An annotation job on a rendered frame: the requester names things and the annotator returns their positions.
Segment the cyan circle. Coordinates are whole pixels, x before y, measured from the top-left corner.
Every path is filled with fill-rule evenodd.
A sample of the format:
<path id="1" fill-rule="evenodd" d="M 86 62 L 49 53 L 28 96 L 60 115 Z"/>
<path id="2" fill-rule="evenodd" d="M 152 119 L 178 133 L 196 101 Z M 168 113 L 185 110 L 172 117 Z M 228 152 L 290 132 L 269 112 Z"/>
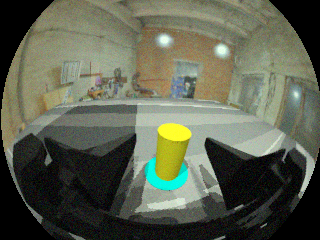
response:
<path id="1" fill-rule="evenodd" d="M 149 160 L 148 164 L 145 165 L 145 176 L 147 176 L 147 180 L 153 185 L 153 187 L 164 189 L 164 191 L 172 191 L 172 189 L 180 188 L 181 185 L 187 181 L 188 169 L 185 167 L 184 163 L 181 165 L 179 176 L 177 176 L 175 180 L 159 179 L 159 176 L 156 175 L 155 159 Z"/>

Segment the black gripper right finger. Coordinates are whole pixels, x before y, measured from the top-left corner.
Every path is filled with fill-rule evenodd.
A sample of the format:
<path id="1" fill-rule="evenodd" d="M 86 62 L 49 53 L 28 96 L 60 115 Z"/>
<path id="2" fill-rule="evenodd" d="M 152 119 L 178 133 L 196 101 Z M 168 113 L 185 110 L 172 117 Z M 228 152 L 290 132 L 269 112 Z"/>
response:
<path id="1" fill-rule="evenodd" d="M 227 211 L 243 204 L 241 200 L 256 187 L 268 168 L 283 159 L 285 153 L 285 149 L 281 148 L 269 155 L 267 153 L 255 157 L 211 137 L 205 137 L 204 147 L 220 185 Z"/>

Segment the yellow cylinder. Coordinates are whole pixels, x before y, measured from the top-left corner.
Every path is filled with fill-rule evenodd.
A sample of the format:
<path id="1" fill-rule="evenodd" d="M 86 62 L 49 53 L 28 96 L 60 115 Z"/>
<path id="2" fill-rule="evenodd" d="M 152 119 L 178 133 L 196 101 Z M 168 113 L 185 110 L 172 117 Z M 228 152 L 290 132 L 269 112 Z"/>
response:
<path id="1" fill-rule="evenodd" d="M 157 128 L 156 175 L 161 180 L 175 180 L 183 165 L 191 132 L 181 124 L 165 123 Z"/>

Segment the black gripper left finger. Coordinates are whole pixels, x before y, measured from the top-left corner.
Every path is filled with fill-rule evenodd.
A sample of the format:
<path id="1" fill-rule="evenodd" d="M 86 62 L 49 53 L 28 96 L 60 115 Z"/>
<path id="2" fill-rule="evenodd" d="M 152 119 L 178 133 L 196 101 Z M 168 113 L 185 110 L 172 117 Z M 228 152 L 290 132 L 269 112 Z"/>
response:
<path id="1" fill-rule="evenodd" d="M 136 132 L 88 149 L 75 149 L 55 139 L 44 137 L 49 156 L 61 167 L 75 173 L 89 195 L 109 212 L 121 177 L 124 176 L 132 153 L 135 152 Z"/>

